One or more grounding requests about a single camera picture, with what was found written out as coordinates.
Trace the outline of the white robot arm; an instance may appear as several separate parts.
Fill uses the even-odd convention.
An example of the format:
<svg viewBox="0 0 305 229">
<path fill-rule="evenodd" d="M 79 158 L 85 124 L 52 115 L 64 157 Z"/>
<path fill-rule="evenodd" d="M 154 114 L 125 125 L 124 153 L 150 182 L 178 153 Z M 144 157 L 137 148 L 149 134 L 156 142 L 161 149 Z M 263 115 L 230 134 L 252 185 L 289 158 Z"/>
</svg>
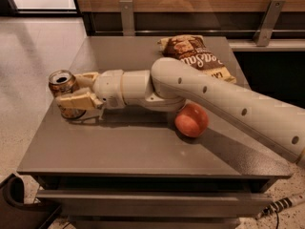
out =
<svg viewBox="0 0 305 229">
<path fill-rule="evenodd" d="M 177 59 L 149 70 L 83 73 L 80 88 L 55 98 L 67 109 L 123 109 L 138 105 L 174 112 L 191 100 L 233 124 L 299 167 L 305 165 L 305 112 L 294 105 L 209 76 Z"/>
</svg>

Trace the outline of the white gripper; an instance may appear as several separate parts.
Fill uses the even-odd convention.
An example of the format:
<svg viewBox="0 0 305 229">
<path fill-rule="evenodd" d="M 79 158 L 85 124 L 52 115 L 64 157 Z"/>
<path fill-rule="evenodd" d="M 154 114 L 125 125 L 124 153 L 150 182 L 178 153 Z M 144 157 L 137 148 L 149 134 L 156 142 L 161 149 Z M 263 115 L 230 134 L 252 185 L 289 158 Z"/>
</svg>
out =
<svg viewBox="0 0 305 229">
<path fill-rule="evenodd" d="M 76 74 L 80 88 L 92 88 L 94 93 L 64 94 L 55 98 L 63 108 L 94 110 L 104 106 L 106 109 L 123 109 L 126 104 L 121 90 L 123 71 L 105 71 Z"/>
</svg>

